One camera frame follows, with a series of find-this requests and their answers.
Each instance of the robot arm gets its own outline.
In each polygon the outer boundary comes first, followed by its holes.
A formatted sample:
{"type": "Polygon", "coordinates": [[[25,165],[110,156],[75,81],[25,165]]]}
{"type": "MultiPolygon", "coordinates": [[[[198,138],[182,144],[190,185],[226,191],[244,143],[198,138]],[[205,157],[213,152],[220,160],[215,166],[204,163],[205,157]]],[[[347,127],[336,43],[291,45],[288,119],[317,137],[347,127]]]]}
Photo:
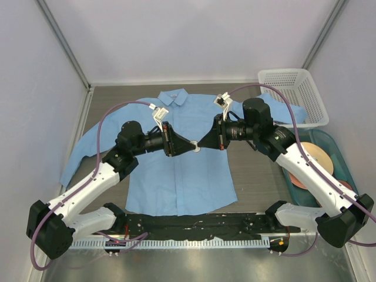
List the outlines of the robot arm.
{"type": "MultiPolygon", "coordinates": [[[[225,93],[219,95],[214,103],[228,111],[231,100],[225,93]]],[[[368,216],[335,192],[311,164],[368,211],[372,210],[373,200],[367,194],[357,196],[342,186],[307,152],[309,162],[306,161],[298,148],[295,135],[285,127],[273,124],[270,108],[262,99],[252,98],[243,102],[244,119],[224,119],[223,116],[228,115],[227,111],[214,118],[211,130],[198,143],[199,147],[224,150],[231,140],[252,140],[259,152],[295,175],[322,205],[322,208],[300,207],[279,201],[266,211],[274,224],[319,232],[335,247],[342,247],[366,224],[368,216]]]]}
{"type": "Polygon", "coordinates": [[[74,241],[82,237],[101,230],[114,233],[121,231],[125,225],[125,213],[112,203],[91,213],[80,212],[100,194],[129,175],[138,165],[136,156],[157,150],[164,150],[166,156],[178,156],[196,148],[189,140],[175,133],[168,122],[157,124],[152,131],[144,134],[138,122],[126,122],[117,136],[116,145],[99,164],[95,178],[92,178],[92,172],[47,204],[38,200],[31,206],[26,231],[30,239],[38,224],[51,211],[50,207],[63,203],[47,219],[36,238],[36,244],[50,259],[61,256],[74,241]]]}

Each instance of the metal floor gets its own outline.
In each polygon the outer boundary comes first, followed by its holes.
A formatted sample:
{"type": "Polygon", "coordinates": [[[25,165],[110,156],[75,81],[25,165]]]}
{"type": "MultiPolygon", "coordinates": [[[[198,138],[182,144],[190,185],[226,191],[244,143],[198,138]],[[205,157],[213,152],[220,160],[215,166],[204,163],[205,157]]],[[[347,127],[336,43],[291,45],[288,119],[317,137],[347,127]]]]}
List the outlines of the metal floor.
{"type": "MultiPolygon", "coordinates": [[[[85,130],[95,125],[104,112],[124,100],[157,97],[160,91],[185,88],[188,93],[224,93],[238,85],[153,85],[95,88],[85,130]]],[[[259,95],[259,88],[243,90],[232,98],[242,102],[259,95]]],[[[280,167],[246,142],[232,142],[229,165],[238,202],[216,212],[263,212],[278,200],[291,201],[280,167]]],[[[93,157],[85,158],[73,177],[74,185],[95,166],[93,157]]],[[[91,212],[113,202],[125,207],[128,177],[104,192],[83,212],[91,212]]],[[[306,250],[313,238],[292,236],[289,253],[306,250]]],[[[44,282],[60,281],[356,281],[348,254],[320,240],[308,255],[299,258],[271,255],[263,249],[212,250],[133,250],[119,257],[104,257],[103,250],[70,250],[43,274],[44,282]],[[86,266],[72,270],[67,266],[86,266]]]]}
{"type": "MultiPolygon", "coordinates": [[[[313,240],[292,236],[289,252],[302,252],[313,240]]],[[[133,250],[89,263],[104,253],[70,250],[44,272],[42,282],[356,281],[345,248],[323,240],[302,257],[279,257],[266,249],[133,250]]]]}

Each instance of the teal plastic tray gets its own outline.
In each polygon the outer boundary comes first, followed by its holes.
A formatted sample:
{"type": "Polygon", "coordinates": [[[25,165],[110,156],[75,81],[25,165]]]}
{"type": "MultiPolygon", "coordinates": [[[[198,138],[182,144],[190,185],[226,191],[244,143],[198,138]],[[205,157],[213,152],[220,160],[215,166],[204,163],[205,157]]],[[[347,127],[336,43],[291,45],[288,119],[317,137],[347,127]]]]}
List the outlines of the teal plastic tray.
{"type": "MultiPolygon", "coordinates": [[[[300,130],[299,137],[302,142],[311,142],[322,148],[333,161],[333,176],[338,180],[346,181],[354,189],[356,194],[358,194],[358,189],[355,186],[346,162],[335,144],[334,139],[328,133],[318,129],[300,130]]],[[[286,169],[283,169],[283,173],[294,204],[304,207],[319,207],[316,199],[308,190],[301,189],[292,184],[286,169]]]]}

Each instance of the wooden plate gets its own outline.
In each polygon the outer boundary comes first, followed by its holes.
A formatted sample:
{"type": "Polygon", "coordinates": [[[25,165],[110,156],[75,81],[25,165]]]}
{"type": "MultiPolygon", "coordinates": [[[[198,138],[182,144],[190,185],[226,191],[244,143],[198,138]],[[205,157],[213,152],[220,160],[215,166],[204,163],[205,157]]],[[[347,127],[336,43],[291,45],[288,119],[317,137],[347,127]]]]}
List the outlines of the wooden plate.
{"type": "MultiPolygon", "coordinates": [[[[310,154],[310,156],[313,157],[320,166],[322,166],[330,174],[333,174],[334,172],[333,162],[330,159],[329,155],[326,154],[326,152],[322,148],[309,142],[301,142],[301,144],[303,145],[305,150],[308,152],[308,154],[310,154]]],[[[307,188],[302,184],[302,182],[298,180],[298,178],[293,176],[290,172],[289,172],[289,175],[290,175],[290,179],[293,185],[307,190],[307,188]]]]}

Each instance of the purple cable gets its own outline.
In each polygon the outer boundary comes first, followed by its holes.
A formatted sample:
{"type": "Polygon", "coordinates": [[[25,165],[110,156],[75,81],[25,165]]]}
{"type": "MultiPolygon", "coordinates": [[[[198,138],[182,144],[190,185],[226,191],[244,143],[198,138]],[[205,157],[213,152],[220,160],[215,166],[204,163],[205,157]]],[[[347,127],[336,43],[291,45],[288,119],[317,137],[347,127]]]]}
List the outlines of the purple cable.
{"type": "MultiPolygon", "coordinates": [[[[295,117],[294,117],[294,113],[293,113],[293,110],[288,102],[288,100],[284,97],[284,95],[276,88],[272,87],[272,86],[269,86],[269,85],[266,85],[266,84],[262,84],[262,83],[252,83],[252,84],[248,84],[248,85],[244,85],[244,86],[241,86],[239,88],[236,88],[234,90],[232,90],[229,95],[233,94],[234,92],[237,92],[241,89],[244,89],[244,88],[248,88],[248,87],[252,87],[252,86],[261,86],[261,87],[265,87],[265,88],[268,88],[272,91],[274,91],[276,94],[278,94],[283,102],[286,104],[287,106],[287,109],[288,109],[288,112],[290,113],[290,116],[291,116],[291,120],[293,121],[293,126],[294,126],[294,133],[295,133],[295,138],[296,138],[296,144],[298,145],[298,148],[299,148],[299,151],[300,153],[302,154],[304,160],[306,160],[306,162],[312,167],[312,169],[318,174],[320,175],[320,177],[322,179],[325,180],[326,183],[328,183],[337,193],[339,193],[343,198],[345,198],[346,200],[348,200],[350,203],[354,204],[356,207],[358,207],[362,212],[364,212],[368,217],[370,217],[375,223],[376,223],[376,217],[371,214],[368,210],[366,210],[364,207],[362,207],[362,205],[358,204],[356,201],[354,201],[351,197],[347,196],[341,189],[339,189],[329,178],[327,178],[319,169],[317,166],[315,166],[308,158],[308,156],[304,153],[304,150],[303,150],[303,147],[301,145],[301,142],[300,142],[300,139],[299,139],[299,134],[298,134],[298,127],[296,125],[296,120],[295,120],[295,117]]],[[[356,244],[358,246],[363,246],[363,247],[376,247],[376,243],[372,243],[372,244],[367,244],[367,243],[358,243],[358,242],[355,242],[355,241],[352,241],[352,240],[349,240],[350,243],[352,244],[356,244]]]]}
{"type": "Polygon", "coordinates": [[[311,247],[309,247],[308,250],[306,250],[306,251],[304,251],[302,253],[298,253],[298,254],[284,254],[284,253],[278,253],[278,252],[274,251],[273,254],[278,254],[279,256],[283,256],[283,257],[300,257],[300,256],[303,256],[303,255],[309,253],[313,249],[313,247],[317,243],[317,239],[318,239],[318,233],[316,233],[315,240],[313,241],[311,247]]]}
{"type": "MultiPolygon", "coordinates": [[[[124,250],[122,250],[122,251],[119,251],[118,252],[118,254],[125,254],[125,253],[127,253],[127,252],[129,252],[129,251],[131,251],[132,249],[134,249],[135,247],[137,247],[146,237],[147,237],[147,235],[148,235],[148,233],[147,232],[145,232],[145,233],[143,233],[143,234],[141,234],[140,236],[137,236],[137,237],[135,237],[135,238],[133,238],[133,239],[130,239],[130,240],[122,240],[122,241],[127,241],[127,242],[130,242],[130,241],[135,241],[135,240],[138,240],[138,239],[140,239],[136,244],[134,244],[132,247],[129,247],[128,249],[124,249],[124,250]]],[[[119,245],[119,246],[125,246],[125,244],[124,244],[125,242],[123,242],[123,243],[116,243],[116,242],[112,242],[111,244],[114,244],[114,245],[119,245]]],[[[79,270],[79,269],[83,269],[83,268],[85,268],[85,267],[87,267],[88,265],[90,265],[90,264],[92,264],[92,263],[94,263],[94,262],[96,262],[97,260],[100,260],[100,259],[102,259],[103,257],[107,257],[108,256],[108,254],[103,254],[103,255],[101,255],[101,256],[99,256],[99,257],[96,257],[96,258],[94,258],[93,260],[91,260],[91,261],[89,261],[88,263],[86,263],[86,264],[84,264],[83,266],[68,266],[68,265],[64,265],[66,268],[68,268],[68,269],[72,269],[72,270],[79,270]]]]}
{"type": "MultiPolygon", "coordinates": [[[[83,185],[81,185],[77,190],[75,190],[72,194],[66,196],[60,203],[58,203],[55,207],[53,207],[47,214],[46,216],[41,220],[41,222],[38,224],[38,226],[36,227],[35,231],[34,231],[34,234],[33,234],[33,237],[31,239],[31,246],[30,246],[30,258],[31,258],[31,263],[32,265],[34,266],[35,269],[39,270],[39,271],[44,271],[46,270],[48,267],[51,266],[51,262],[50,261],[46,266],[44,267],[41,267],[37,264],[36,262],[36,259],[35,259],[35,242],[36,242],[36,238],[38,236],[38,233],[40,232],[43,224],[45,224],[45,222],[47,221],[47,219],[59,208],[61,207],[65,202],[67,202],[70,198],[72,198],[74,195],[76,195],[77,193],[79,193],[80,191],[82,191],[82,189],[84,189],[91,181],[92,179],[96,176],[96,174],[98,173],[98,170],[99,170],[99,163],[100,163],[100,146],[99,146],[99,142],[100,142],[100,129],[102,128],[102,124],[103,124],[103,121],[105,120],[105,117],[111,112],[113,111],[114,109],[116,108],[119,108],[121,106],[125,106],[127,104],[143,104],[143,105],[146,105],[146,106],[150,106],[150,103],[147,103],[147,102],[142,102],[142,101],[125,101],[123,103],[120,103],[112,108],[110,108],[101,118],[100,122],[99,122],[99,125],[98,125],[98,131],[97,131],[97,135],[96,135],[96,166],[95,166],[95,170],[93,172],[93,175],[91,178],[89,178],[83,185]]],[[[111,240],[117,240],[116,238],[112,238],[112,237],[109,237],[109,239],[111,240]]]]}
{"type": "Polygon", "coordinates": [[[132,238],[132,239],[116,239],[116,238],[108,236],[107,234],[100,232],[100,231],[97,232],[96,234],[102,235],[102,236],[106,237],[107,239],[110,239],[111,241],[116,241],[116,242],[119,242],[119,243],[128,243],[128,242],[136,241],[140,238],[147,236],[147,232],[145,232],[145,233],[142,233],[141,235],[138,235],[137,237],[132,238]]]}

